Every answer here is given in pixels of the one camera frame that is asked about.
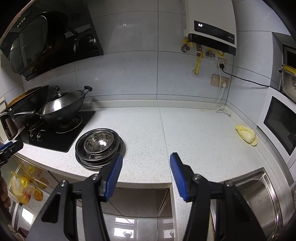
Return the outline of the person's left hand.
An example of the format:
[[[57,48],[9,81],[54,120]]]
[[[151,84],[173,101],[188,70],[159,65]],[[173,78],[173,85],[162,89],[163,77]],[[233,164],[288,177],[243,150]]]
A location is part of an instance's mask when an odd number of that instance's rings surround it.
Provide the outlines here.
[[[11,205],[10,197],[8,196],[8,189],[6,185],[6,181],[1,177],[1,187],[0,187],[0,198],[1,203],[5,208],[9,208]]]

